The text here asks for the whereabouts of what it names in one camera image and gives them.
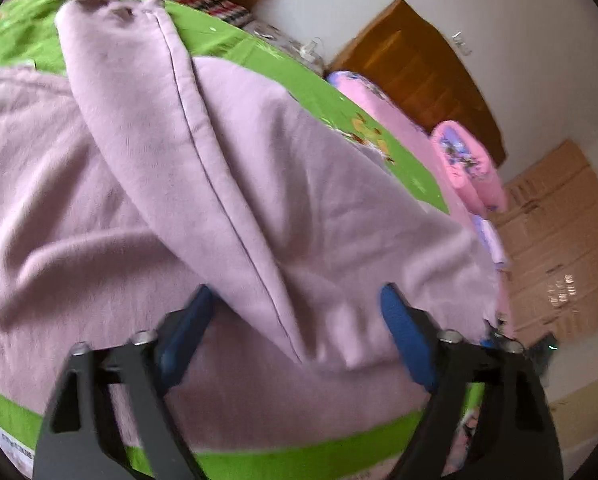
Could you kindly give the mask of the lilac fleece pants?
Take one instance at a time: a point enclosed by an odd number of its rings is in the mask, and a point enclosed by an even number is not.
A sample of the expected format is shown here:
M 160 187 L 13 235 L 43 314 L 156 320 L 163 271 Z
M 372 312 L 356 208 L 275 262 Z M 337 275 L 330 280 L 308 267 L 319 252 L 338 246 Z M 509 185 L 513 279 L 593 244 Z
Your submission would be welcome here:
M 472 341 L 495 314 L 473 230 L 277 82 L 192 58 L 152 2 L 77 0 L 67 72 L 0 68 L 0 393 L 42 412 L 69 348 L 122 344 L 201 285 L 222 299 L 171 408 L 206 451 L 289 448 L 421 400 L 392 283 Z

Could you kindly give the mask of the cardboard boxes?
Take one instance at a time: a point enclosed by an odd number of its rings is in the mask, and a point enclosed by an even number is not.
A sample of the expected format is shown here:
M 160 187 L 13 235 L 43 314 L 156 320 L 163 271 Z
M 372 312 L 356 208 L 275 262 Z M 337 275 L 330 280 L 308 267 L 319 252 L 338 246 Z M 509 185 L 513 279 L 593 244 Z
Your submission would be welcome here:
M 509 258 L 512 325 L 530 346 L 598 332 L 598 175 L 572 141 L 505 185 L 492 221 Z

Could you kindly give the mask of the pink cartoon pillow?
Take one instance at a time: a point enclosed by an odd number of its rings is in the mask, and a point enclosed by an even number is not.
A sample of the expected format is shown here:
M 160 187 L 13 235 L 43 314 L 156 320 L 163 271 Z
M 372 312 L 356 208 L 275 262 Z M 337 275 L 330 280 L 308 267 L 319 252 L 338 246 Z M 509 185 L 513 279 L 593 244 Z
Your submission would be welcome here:
M 488 150 L 463 125 L 440 122 L 430 142 L 451 187 L 472 214 L 507 210 L 503 184 Z

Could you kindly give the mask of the wooden headboard far bed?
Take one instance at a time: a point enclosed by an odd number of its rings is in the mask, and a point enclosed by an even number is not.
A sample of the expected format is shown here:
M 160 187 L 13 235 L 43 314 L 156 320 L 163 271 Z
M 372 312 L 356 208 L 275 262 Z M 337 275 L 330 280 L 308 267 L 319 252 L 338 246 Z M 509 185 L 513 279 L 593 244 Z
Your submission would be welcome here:
M 503 134 L 467 68 L 435 26 L 405 0 L 393 0 L 329 63 L 377 84 L 406 116 L 430 132 L 455 120 L 505 162 Z

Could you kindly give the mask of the green cartoon bed cover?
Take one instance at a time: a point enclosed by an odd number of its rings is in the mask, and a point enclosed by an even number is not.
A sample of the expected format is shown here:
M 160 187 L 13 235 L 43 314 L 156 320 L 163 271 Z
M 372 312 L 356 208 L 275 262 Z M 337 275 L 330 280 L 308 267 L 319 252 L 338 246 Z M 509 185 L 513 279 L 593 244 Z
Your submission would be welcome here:
M 65 61 L 55 18 L 63 0 L 12 0 L 0 7 L 0 67 L 31 68 L 40 73 L 62 76 Z M 379 122 L 319 76 L 309 72 L 287 55 L 216 18 L 193 11 L 179 3 L 165 4 L 186 50 L 195 60 L 217 60 L 229 66 L 250 70 L 282 88 L 305 111 L 323 122 L 328 130 L 339 132 L 358 148 L 364 141 L 383 144 L 392 161 L 388 167 L 421 205 L 447 217 L 467 240 L 474 240 L 474 229 L 463 226 L 449 215 L 436 179 L 430 171 Z M 354 384 L 363 388 L 364 398 L 372 395 L 372 385 L 398 378 L 395 399 L 399 408 L 377 416 L 360 414 L 349 429 L 337 430 L 342 419 L 331 395 L 348 391 Z M 27 396 L 14 393 L 16 384 L 11 364 L 0 355 L 0 436 L 14 445 L 22 462 L 34 456 L 42 422 L 45 390 Z M 310 375 L 305 390 L 311 398 L 323 394 L 328 415 L 314 421 L 310 430 L 301 422 L 297 434 L 276 437 L 229 439 L 211 434 L 208 442 L 195 446 L 203 466 L 218 479 L 338 479 L 360 476 L 375 479 L 395 461 L 399 448 L 413 437 L 421 418 L 424 393 L 391 361 L 376 362 L 359 374 Z

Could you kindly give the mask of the red plaid bed sheet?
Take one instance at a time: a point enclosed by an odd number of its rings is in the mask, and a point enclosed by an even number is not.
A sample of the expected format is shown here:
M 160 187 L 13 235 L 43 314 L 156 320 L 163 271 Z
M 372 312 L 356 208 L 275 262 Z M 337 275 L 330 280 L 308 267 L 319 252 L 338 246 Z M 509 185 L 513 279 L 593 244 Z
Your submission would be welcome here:
M 229 0 L 173 0 L 238 28 L 251 23 L 255 17 L 244 6 Z

